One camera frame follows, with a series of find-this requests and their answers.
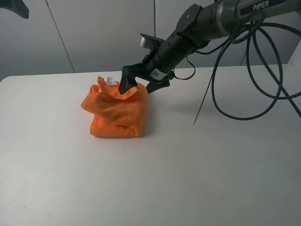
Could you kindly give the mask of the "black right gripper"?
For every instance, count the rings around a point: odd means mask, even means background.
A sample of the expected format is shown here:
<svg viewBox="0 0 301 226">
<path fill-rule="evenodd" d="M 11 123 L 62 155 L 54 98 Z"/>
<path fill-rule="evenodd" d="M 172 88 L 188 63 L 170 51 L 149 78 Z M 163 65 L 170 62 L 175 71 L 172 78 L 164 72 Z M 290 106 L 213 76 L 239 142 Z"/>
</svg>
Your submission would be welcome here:
<svg viewBox="0 0 301 226">
<path fill-rule="evenodd" d="M 123 66 L 119 93 L 125 94 L 131 88 L 137 87 L 136 77 L 147 80 L 148 94 L 170 86 L 175 75 L 175 53 L 172 51 L 156 50 L 150 52 L 139 64 Z"/>
</svg>

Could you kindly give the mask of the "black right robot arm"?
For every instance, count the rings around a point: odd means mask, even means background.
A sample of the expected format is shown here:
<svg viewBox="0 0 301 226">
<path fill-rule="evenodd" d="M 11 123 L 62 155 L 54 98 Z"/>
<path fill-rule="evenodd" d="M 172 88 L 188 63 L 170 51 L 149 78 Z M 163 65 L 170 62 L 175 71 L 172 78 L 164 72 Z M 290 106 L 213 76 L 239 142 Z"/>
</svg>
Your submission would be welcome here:
<svg viewBox="0 0 301 226">
<path fill-rule="evenodd" d="M 147 93 L 168 87 L 175 77 L 172 70 L 211 40 L 232 35 L 243 23 L 300 8 L 299 0 L 220 0 L 204 8 L 193 4 L 182 14 L 166 40 L 141 35 L 141 46 L 150 52 L 141 63 L 122 68 L 119 92 L 125 94 L 136 87 L 136 77 L 148 81 Z"/>
</svg>

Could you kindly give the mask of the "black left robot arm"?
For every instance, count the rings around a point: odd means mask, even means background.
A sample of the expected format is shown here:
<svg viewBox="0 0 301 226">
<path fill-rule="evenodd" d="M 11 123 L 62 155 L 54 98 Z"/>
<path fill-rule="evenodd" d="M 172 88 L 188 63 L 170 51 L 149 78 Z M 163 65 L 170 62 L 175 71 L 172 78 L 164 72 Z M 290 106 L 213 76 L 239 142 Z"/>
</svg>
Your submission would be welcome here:
<svg viewBox="0 0 301 226">
<path fill-rule="evenodd" d="M 14 12 L 24 19 L 29 18 L 29 9 L 22 0 L 0 0 L 0 8 Z"/>
</svg>

